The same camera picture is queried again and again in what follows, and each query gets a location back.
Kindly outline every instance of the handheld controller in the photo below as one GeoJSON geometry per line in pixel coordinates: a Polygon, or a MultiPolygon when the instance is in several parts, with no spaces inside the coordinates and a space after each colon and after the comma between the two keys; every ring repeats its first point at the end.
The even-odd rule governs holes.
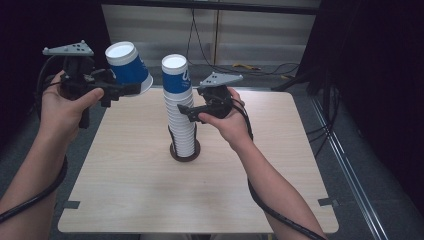
{"type": "Polygon", "coordinates": [[[197,92],[205,99],[206,105],[189,108],[178,104],[181,114],[187,115],[190,122],[202,122],[199,113],[208,113],[217,118],[225,118],[232,109],[233,100],[226,84],[240,81],[243,76],[212,73],[204,81],[200,82],[197,92]]]}
{"type": "MultiPolygon", "coordinates": [[[[110,69],[95,70],[94,60],[91,56],[94,52],[88,45],[81,41],[57,48],[45,48],[44,55],[65,57],[63,70],[60,77],[61,93],[68,99],[78,99],[95,88],[102,88],[103,97],[99,100],[102,107],[110,107],[111,101],[119,101],[119,97],[139,94],[141,83],[121,85],[116,82],[115,75],[110,69]]],[[[89,110],[83,112],[80,128],[88,128],[89,110]]]]}

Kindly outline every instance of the black cable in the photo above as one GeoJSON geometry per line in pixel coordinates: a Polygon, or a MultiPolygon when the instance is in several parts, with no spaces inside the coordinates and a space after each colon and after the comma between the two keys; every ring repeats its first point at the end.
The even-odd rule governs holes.
{"type": "MultiPolygon", "coordinates": [[[[234,103],[229,104],[227,102],[225,102],[223,99],[216,97],[216,96],[212,96],[212,95],[207,95],[207,97],[216,99],[218,101],[221,101],[223,104],[226,104],[227,106],[231,106],[232,108],[236,109],[245,119],[246,121],[246,126],[247,126],[247,131],[249,133],[250,138],[253,140],[253,132],[252,132],[252,126],[250,124],[250,120],[249,120],[249,116],[247,114],[246,108],[244,108],[242,102],[238,101],[237,99],[232,99],[233,101],[239,103],[241,106],[243,106],[243,109],[241,109],[240,107],[236,106],[234,103]]],[[[305,227],[303,227],[300,224],[297,224],[295,222],[293,222],[292,220],[288,219],[287,217],[281,215],[280,213],[276,212],[275,210],[273,210],[272,208],[270,208],[269,206],[267,206],[262,200],[261,198],[258,196],[258,194],[256,193],[255,189],[253,188],[252,184],[250,183],[250,180],[247,179],[247,184],[249,187],[249,191],[250,194],[252,195],[253,200],[256,202],[256,204],[258,204],[258,206],[260,208],[262,208],[262,210],[266,213],[268,213],[269,215],[271,215],[273,218],[275,218],[276,220],[278,220],[279,222],[291,227],[292,229],[298,231],[299,233],[305,235],[306,237],[308,237],[309,239],[313,239],[313,240],[325,240],[325,238],[321,237],[319,234],[313,232],[312,230],[309,230],[305,227]]]]}
{"type": "MultiPolygon", "coordinates": [[[[42,107],[41,103],[42,103],[42,96],[43,96],[44,90],[49,86],[53,86],[53,85],[60,83],[60,82],[51,83],[51,80],[53,79],[53,77],[50,77],[50,78],[47,78],[47,79],[45,77],[46,69],[56,59],[57,59],[57,56],[55,56],[55,55],[51,56],[49,59],[47,59],[47,61],[44,63],[44,65],[41,68],[41,71],[38,75],[37,88],[36,88],[36,92],[35,92],[34,95],[35,95],[35,106],[36,106],[37,114],[38,114],[38,117],[39,117],[40,120],[41,120],[41,107],[42,107]]],[[[48,186],[42,192],[35,195],[34,197],[28,199],[27,201],[19,204],[18,206],[14,207],[10,210],[7,210],[6,212],[0,214],[0,224],[7,221],[10,218],[12,218],[13,216],[27,210],[28,208],[34,206],[36,203],[40,202],[41,200],[43,200],[44,198],[49,196],[63,182],[63,180],[65,179],[67,171],[68,171],[68,160],[67,160],[67,157],[65,155],[65,157],[63,159],[62,168],[60,169],[59,175],[54,180],[54,182],[52,184],[50,184],[50,186],[48,186]]]]}
{"type": "Polygon", "coordinates": [[[315,158],[318,157],[318,155],[320,154],[321,150],[323,149],[325,143],[328,140],[328,137],[331,135],[333,128],[334,128],[334,124],[336,122],[336,118],[337,118],[337,114],[338,114],[338,110],[339,110],[339,106],[340,106],[340,94],[336,91],[335,86],[333,85],[333,116],[331,117],[331,119],[329,120],[329,123],[326,125],[326,127],[324,126],[324,133],[322,133],[321,135],[319,135],[318,137],[309,140],[309,143],[312,143],[316,140],[318,140],[319,138],[321,138],[322,136],[325,136],[325,139],[322,141],[320,147],[318,148],[317,152],[314,154],[315,158]]]}
{"type": "Polygon", "coordinates": [[[262,210],[264,210],[264,212],[268,213],[273,218],[277,219],[279,222],[281,222],[281,223],[291,227],[292,229],[298,231],[299,233],[305,235],[309,239],[325,240],[325,238],[321,237],[319,234],[315,233],[314,231],[309,230],[309,229],[303,227],[302,225],[293,222],[292,220],[288,219],[287,217],[281,215],[280,213],[276,212],[272,208],[268,207],[260,199],[260,197],[256,193],[255,189],[253,188],[252,184],[250,183],[249,179],[247,180],[247,184],[249,186],[249,191],[250,191],[250,194],[252,195],[253,200],[256,202],[256,204],[258,204],[259,207],[262,208],[262,210]]]}
{"type": "Polygon", "coordinates": [[[38,114],[38,118],[41,119],[41,101],[42,101],[42,97],[43,97],[43,92],[46,89],[45,87],[45,80],[46,80],[46,71],[48,66],[50,66],[50,64],[57,60],[59,58],[59,56],[57,55],[53,55],[50,58],[47,59],[47,61],[43,64],[43,67],[40,70],[40,73],[38,74],[38,79],[37,79],[37,88],[35,90],[35,108],[37,110],[37,114],[38,114]]]}
{"type": "Polygon", "coordinates": [[[274,69],[272,72],[248,72],[248,71],[238,71],[238,70],[234,70],[234,69],[228,69],[228,68],[225,68],[225,67],[212,65],[207,60],[206,55],[203,51],[202,42],[200,41],[199,31],[197,30],[196,19],[195,19],[195,16],[194,16],[194,9],[191,10],[191,14],[192,14],[192,22],[191,22],[191,27],[190,27],[190,35],[189,35],[189,39],[188,39],[188,43],[187,43],[186,59],[193,66],[209,66],[212,69],[214,69],[215,71],[221,72],[221,73],[237,73],[237,74],[245,74],[245,75],[257,76],[257,77],[269,76],[269,75],[284,75],[284,74],[288,74],[288,73],[293,72],[294,70],[296,70],[299,67],[298,63],[283,63],[283,64],[278,65],[277,68],[274,69]],[[193,27],[196,31],[197,41],[199,43],[200,51],[202,53],[204,60],[206,61],[206,64],[195,64],[195,63],[191,62],[190,59],[189,59],[189,50],[190,50],[190,42],[191,42],[191,35],[192,35],[192,32],[193,32],[193,27]],[[287,65],[295,65],[295,66],[288,71],[277,73],[277,71],[281,67],[287,66],[287,65]]]}
{"type": "Polygon", "coordinates": [[[317,129],[315,129],[315,130],[312,130],[312,131],[306,132],[306,135],[311,135],[311,134],[317,133],[317,132],[319,132],[319,131],[321,131],[321,130],[323,130],[323,129],[327,128],[327,127],[328,127],[328,125],[325,125],[325,126],[322,126],[322,127],[320,127],[320,128],[317,128],[317,129]]]}
{"type": "Polygon", "coordinates": [[[220,26],[219,26],[219,14],[220,14],[220,12],[219,12],[219,10],[217,10],[216,11],[216,19],[215,19],[215,22],[216,22],[216,24],[215,24],[215,44],[214,44],[214,48],[213,48],[213,60],[214,60],[214,65],[216,65],[216,61],[217,61],[217,57],[218,57],[218,46],[217,46],[217,43],[218,43],[218,32],[220,31],[220,26]]]}
{"type": "Polygon", "coordinates": [[[28,208],[34,206],[36,203],[40,202],[41,200],[43,200],[44,198],[49,196],[63,182],[63,180],[65,179],[67,171],[68,171],[68,160],[65,156],[65,159],[63,160],[62,168],[60,169],[59,175],[57,176],[55,181],[50,186],[48,186],[45,190],[43,190],[41,193],[35,195],[34,197],[32,197],[31,199],[29,199],[25,202],[19,204],[18,206],[2,213],[0,215],[0,224],[5,222],[6,220],[10,219],[11,217],[27,210],[28,208]]]}

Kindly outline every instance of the human arm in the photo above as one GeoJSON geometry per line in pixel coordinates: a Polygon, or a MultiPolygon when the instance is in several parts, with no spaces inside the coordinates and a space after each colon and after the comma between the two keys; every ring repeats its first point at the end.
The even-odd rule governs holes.
{"type": "MultiPolygon", "coordinates": [[[[57,74],[52,83],[58,82],[57,74]]],[[[3,213],[46,189],[57,178],[66,149],[76,137],[84,109],[103,96],[94,89],[70,101],[60,95],[60,85],[43,93],[40,127],[24,162],[0,200],[3,213]]],[[[0,239],[48,239],[56,191],[33,207],[0,224],[0,239]]]]}
{"type": "MultiPolygon", "coordinates": [[[[239,94],[234,89],[229,88],[229,91],[233,99],[242,103],[239,94]]],[[[251,185],[267,206],[325,238],[318,221],[302,196],[256,147],[248,134],[246,122],[238,111],[233,109],[224,119],[218,119],[205,113],[199,114],[199,118],[215,126],[237,153],[251,185]]],[[[266,217],[279,239],[308,239],[270,215],[266,214],[266,217]]]]}

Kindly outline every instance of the gray wall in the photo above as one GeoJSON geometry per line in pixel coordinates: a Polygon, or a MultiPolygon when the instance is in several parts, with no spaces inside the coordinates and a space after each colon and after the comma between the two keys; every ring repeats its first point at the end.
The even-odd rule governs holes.
{"type": "MultiPolygon", "coordinates": [[[[228,2],[301,7],[318,7],[320,4],[319,0],[228,2]]],[[[159,66],[161,59],[168,54],[185,55],[191,10],[104,5],[103,12],[111,42],[133,42],[146,65],[159,66]]],[[[203,51],[208,61],[215,64],[300,62],[314,19],[314,16],[292,14],[195,10],[203,51]]],[[[191,38],[189,59],[194,63],[205,63],[195,32],[191,38]]]]}

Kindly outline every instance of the forearm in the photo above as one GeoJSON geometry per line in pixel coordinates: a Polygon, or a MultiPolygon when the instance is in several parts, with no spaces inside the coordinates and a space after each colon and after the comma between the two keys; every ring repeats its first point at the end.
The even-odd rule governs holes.
{"type": "MultiPolygon", "coordinates": [[[[243,139],[231,147],[238,154],[247,176],[262,201],[290,220],[324,236],[321,227],[297,190],[267,161],[250,139],[243,139]]],[[[267,215],[280,239],[303,239],[284,224],[267,215]]]]}
{"type": "MultiPolygon", "coordinates": [[[[38,134],[8,190],[0,201],[3,213],[31,199],[57,178],[67,143],[38,134]]],[[[1,239],[47,239],[55,204],[52,193],[33,207],[0,224],[1,239]]]]}

